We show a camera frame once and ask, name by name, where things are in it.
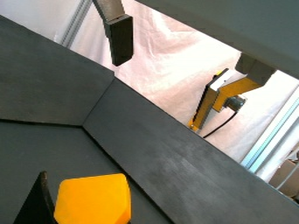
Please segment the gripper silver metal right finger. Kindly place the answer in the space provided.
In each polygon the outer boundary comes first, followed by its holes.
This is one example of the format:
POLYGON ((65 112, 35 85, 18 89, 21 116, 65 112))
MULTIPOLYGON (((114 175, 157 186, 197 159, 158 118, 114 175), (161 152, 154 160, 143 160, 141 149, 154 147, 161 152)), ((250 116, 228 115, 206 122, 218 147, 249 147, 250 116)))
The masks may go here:
POLYGON ((238 112, 246 103, 244 94, 266 85, 276 69, 242 53, 236 65, 236 69, 225 68, 214 75, 206 85, 199 106, 189 122, 194 131, 202 129, 213 110, 221 112, 224 108, 230 108, 238 112))

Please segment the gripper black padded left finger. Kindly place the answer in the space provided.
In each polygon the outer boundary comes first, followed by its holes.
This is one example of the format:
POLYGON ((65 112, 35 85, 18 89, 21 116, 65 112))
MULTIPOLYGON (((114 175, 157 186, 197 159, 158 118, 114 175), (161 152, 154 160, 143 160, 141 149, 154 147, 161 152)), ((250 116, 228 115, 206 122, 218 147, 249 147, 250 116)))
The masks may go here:
POLYGON ((122 0, 93 0, 103 19, 113 64, 118 67, 134 56, 134 18, 126 14, 122 0))

